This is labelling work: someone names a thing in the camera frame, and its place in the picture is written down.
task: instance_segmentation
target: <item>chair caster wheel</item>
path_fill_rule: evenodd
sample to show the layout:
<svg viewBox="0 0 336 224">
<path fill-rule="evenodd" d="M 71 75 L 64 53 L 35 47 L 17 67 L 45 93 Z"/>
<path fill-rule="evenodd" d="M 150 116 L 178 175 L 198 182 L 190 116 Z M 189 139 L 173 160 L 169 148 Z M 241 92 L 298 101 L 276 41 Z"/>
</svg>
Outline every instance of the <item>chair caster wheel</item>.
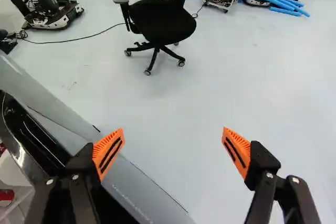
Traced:
<svg viewBox="0 0 336 224">
<path fill-rule="evenodd" d="M 125 50 L 124 52 L 125 52 L 125 55 L 126 55 L 127 57 L 130 57 L 130 56 L 132 55 L 132 52 L 130 52 L 130 51 Z"/>
<path fill-rule="evenodd" d="M 182 61 L 182 60 L 179 60 L 178 63 L 177 63 L 177 65 L 178 65 L 179 67 L 183 67 L 184 64 L 185 64 L 185 61 Z"/>
<path fill-rule="evenodd" d="M 149 70 L 145 70 L 143 73 L 144 73 L 145 75 L 147 75 L 147 76 L 150 76 L 150 75 L 151 75 L 151 72 L 150 72 Z"/>
</svg>

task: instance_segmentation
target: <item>gray panel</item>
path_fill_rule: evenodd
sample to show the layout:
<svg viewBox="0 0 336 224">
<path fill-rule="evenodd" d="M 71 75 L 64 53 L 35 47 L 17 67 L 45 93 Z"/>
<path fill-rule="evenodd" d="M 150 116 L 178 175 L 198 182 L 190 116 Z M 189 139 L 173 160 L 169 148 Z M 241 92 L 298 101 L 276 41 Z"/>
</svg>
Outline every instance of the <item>gray panel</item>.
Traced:
<svg viewBox="0 0 336 224">
<path fill-rule="evenodd" d="M 39 114 L 95 142 L 101 134 L 0 51 L 0 90 Z"/>
<path fill-rule="evenodd" d="M 175 199 L 120 154 L 102 184 L 141 224 L 195 224 Z"/>
</svg>

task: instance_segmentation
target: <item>power cord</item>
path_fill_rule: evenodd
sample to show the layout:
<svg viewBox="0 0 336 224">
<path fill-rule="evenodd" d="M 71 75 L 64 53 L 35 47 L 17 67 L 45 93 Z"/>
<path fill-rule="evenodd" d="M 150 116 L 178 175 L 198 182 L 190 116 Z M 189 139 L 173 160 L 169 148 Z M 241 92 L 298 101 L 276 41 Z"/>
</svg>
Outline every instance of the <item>power cord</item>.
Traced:
<svg viewBox="0 0 336 224">
<path fill-rule="evenodd" d="M 191 16 L 193 18 L 198 18 L 198 13 L 202 10 L 202 8 L 207 4 L 207 2 L 204 2 L 203 5 L 200 7 L 200 9 L 197 11 L 197 13 L 192 14 Z"/>
<path fill-rule="evenodd" d="M 33 44 L 53 44 L 53 43 L 64 43 L 64 42 L 71 42 L 71 41 L 76 41 L 76 40 L 81 40 L 81 39 L 88 39 L 88 38 L 92 38 L 94 36 L 97 36 L 97 35 L 100 35 L 102 33 L 105 33 L 106 31 L 108 30 L 111 30 L 112 28 L 115 28 L 116 26 L 120 26 L 120 25 L 124 25 L 125 23 L 119 23 L 119 24 L 116 24 L 114 26 L 111 26 L 107 29 L 105 29 L 104 31 L 101 31 L 97 34 L 93 34 L 93 35 L 89 35 L 89 36 L 85 36 L 85 37 L 81 37 L 81 38 L 77 38 L 77 39 L 68 39 L 68 40 L 61 40 L 61 41 L 48 41 L 48 42 L 34 42 L 34 41 L 30 41 L 30 40 L 27 40 L 25 38 L 28 37 L 28 34 L 26 33 L 26 31 L 22 30 L 20 31 L 18 34 L 16 34 L 16 38 L 18 39 L 22 39 L 26 42 L 29 42 L 29 43 L 33 43 Z"/>
</svg>

